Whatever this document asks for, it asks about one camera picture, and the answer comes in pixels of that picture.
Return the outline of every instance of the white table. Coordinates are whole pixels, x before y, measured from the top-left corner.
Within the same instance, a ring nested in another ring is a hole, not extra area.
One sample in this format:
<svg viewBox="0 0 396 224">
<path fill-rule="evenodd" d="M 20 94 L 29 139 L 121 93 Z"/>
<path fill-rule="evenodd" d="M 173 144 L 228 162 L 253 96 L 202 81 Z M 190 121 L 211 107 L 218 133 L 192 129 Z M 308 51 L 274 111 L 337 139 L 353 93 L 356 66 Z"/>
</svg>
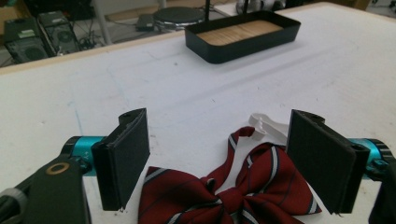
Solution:
<svg viewBox="0 0 396 224">
<path fill-rule="evenodd" d="M 395 154 L 395 20 L 324 3 L 279 13 L 302 23 L 294 42 L 228 63 L 206 63 L 180 32 L 0 69 L 0 189 L 55 158 L 69 137 L 107 135 L 140 107 L 148 165 L 197 176 L 222 164 L 228 134 L 252 112 L 280 122 L 292 109 L 315 113 Z M 102 211 L 96 179 L 85 178 L 93 223 L 136 223 L 146 169 L 123 213 Z M 378 187 L 362 181 L 351 215 L 299 219 L 366 223 Z"/>
</svg>

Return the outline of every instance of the black tray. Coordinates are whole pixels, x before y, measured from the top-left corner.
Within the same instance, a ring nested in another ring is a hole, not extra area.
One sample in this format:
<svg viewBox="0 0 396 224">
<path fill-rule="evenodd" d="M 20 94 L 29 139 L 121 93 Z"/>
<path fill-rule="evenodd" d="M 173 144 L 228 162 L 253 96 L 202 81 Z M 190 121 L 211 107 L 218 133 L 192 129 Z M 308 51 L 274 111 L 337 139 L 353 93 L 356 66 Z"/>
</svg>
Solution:
<svg viewBox="0 0 396 224">
<path fill-rule="evenodd" d="M 198 36 L 200 33 L 250 21 L 269 21 L 283 29 L 222 46 L 211 45 Z M 301 23 L 298 21 L 280 16 L 271 11 L 257 11 L 189 25 L 185 28 L 186 46 L 209 63 L 225 63 L 264 49 L 294 41 L 300 25 Z"/>
</svg>

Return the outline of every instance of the bow tie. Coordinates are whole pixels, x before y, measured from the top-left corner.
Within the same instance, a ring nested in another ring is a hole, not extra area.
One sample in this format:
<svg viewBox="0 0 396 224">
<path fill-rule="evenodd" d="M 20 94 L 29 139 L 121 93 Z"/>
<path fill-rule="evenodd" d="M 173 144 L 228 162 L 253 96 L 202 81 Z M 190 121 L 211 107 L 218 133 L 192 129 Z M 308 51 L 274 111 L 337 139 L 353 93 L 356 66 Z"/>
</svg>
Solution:
<svg viewBox="0 0 396 224">
<path fill-rule="evenodd" d="M 320 212 L 309 187 L 282 146 L 263 143 L 244 160 L 235 187 L 215 194 L 233 165 L 241 128 L 228 140 L 226 162 L 206 177 L 149 167 L 143 186 L 139 223 L 301 223 L 292 216 Z"/>
</svg>

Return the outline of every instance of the red bow tie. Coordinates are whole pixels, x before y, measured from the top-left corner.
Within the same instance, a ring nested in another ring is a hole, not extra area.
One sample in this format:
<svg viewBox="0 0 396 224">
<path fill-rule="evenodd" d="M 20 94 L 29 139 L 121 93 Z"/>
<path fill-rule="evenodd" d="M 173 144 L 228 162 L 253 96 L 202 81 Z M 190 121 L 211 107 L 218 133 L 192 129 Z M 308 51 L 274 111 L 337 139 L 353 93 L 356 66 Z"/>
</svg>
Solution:
<svg viewBox="0 0 396 224">
<path fill-rule="evenodd" d="M 304 178 L 281 146 L 269 143 L 253 148 L 236 178 L 235 187 L 215 191 L 233 165 L 239 136 L 230 135 L 226 162 L 208 176 L 149 167 L 139 206 L 139 223 L 301 223 L 292 216 L 320 212 Z"/>
</svg>

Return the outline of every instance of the striped bow tie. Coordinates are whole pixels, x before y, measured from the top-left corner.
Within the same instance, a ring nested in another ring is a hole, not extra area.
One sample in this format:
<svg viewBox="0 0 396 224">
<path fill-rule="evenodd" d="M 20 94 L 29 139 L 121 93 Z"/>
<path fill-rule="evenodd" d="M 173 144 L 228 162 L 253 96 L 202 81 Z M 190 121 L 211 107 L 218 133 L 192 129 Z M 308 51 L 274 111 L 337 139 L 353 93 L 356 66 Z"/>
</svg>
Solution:
<svg viewBox="0 0 396 224">
<path fill-rule="evenodd" d="M 149 167 L 143 186 L 139 223 L 301 223 L 292 216 L 320 212 L 304 178 L 281 146 L 260 144 L 247 155 L 235 187 L 218 194 L 233 165 L 240 136 L 232 133 L 228 156 L 219 168 L 197 178 L 176 170 Z"/>
</svg>

